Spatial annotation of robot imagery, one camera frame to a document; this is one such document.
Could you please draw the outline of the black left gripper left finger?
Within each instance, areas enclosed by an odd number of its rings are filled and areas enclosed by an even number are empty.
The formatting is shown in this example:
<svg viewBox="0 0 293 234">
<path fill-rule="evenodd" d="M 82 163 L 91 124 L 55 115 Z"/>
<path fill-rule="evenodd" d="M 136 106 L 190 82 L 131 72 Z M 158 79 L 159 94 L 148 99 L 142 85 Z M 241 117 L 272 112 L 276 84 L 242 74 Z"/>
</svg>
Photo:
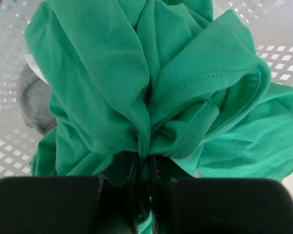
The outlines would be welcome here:
<svg viewBox="0 0 293 234">
<path fill-rule="evenodd" d="M 135 234 L 139 156 L 124 153 L 94 176 L 0 179 L 0 234 Z"/>
</svg>

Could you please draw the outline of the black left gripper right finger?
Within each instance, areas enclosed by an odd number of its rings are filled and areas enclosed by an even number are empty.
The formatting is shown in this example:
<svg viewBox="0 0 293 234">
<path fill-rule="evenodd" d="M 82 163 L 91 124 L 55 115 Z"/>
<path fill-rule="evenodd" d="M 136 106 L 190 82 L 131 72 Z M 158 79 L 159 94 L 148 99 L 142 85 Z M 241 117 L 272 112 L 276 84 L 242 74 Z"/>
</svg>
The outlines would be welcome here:
<svg viewBox="0 0 293 234">
<path fill-rule="evenodd" d="M 293 234 L 293 201 L 271 179 L 193 178 L 150 158 L 156 234 Z"/>
</svg>

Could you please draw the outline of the grey tank top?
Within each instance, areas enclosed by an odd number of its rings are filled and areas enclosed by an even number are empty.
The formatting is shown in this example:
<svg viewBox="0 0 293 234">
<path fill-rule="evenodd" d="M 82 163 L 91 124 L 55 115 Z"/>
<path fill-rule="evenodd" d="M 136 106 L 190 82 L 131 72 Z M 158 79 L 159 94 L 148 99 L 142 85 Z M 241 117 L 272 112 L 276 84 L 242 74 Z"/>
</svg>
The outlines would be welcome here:
<svg viewBox="0 0 293 234">
<path fill-rule="evenodd" d="M 49 110 L 50 86 L 25 65 L 18 79 L 17 99 L 27 127 L 45 136 L 57 125 Z"/>
</svg>

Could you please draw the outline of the green tank top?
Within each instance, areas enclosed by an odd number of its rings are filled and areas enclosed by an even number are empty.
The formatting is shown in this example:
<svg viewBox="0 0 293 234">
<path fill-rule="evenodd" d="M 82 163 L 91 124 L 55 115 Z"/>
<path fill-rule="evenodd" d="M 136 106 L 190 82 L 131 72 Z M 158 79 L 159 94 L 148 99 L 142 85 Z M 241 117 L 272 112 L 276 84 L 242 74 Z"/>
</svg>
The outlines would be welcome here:
<svg viewBox="0 0 293 234">
<path fill-rule="evenodd" d="M 139 156 L 137 234 L 154 234 L 150 158 L 193 178 L 293 171 L 293 87 L 272 82 L 250 31 L 210 0 L 45 0 L 25 32 L 57 125 L 33 176 L 98 176 Z"/>
</svg>

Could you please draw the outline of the white tank top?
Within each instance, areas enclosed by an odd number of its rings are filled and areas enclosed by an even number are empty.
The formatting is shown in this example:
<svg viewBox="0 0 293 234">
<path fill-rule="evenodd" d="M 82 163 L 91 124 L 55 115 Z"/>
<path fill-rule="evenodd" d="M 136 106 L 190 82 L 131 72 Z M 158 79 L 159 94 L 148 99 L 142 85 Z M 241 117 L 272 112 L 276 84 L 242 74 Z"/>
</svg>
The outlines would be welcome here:
<svg viewBox="0 0 293 234">
<path fill-rule="evenodd" d="M 30 69 L 37 75 L 44 83 L 47 85 L 49 84 L 47 80 L 45 79 L 44 75 L 42 74 L 39 66 L 37 65 L 36 61 L 34 60 L 33 56 L 31 54 L 24 54 L 24 58 L 30 67 Z"/>
</svg>

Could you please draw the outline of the white plastic laundry basket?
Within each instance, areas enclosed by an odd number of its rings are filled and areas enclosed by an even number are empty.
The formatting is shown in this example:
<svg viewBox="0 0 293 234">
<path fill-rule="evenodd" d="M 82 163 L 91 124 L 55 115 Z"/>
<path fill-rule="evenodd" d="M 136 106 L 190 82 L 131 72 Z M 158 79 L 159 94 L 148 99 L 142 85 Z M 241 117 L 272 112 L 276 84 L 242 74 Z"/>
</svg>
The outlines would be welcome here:
<svg viewBox="0 0 293 234">
<path fill-rule="evenodd" d="M 24 31 L 37 0 L 0 0 L 0 178 L 27 176 L 41 136 L 28 128 L 17 103 L 17 80 L 25 65 Z M 293 86 L 293 0 L 215 0 L 217 18 L 232 10 L 249 28 L 257 54 L 273 82 Z"/>
</svg>

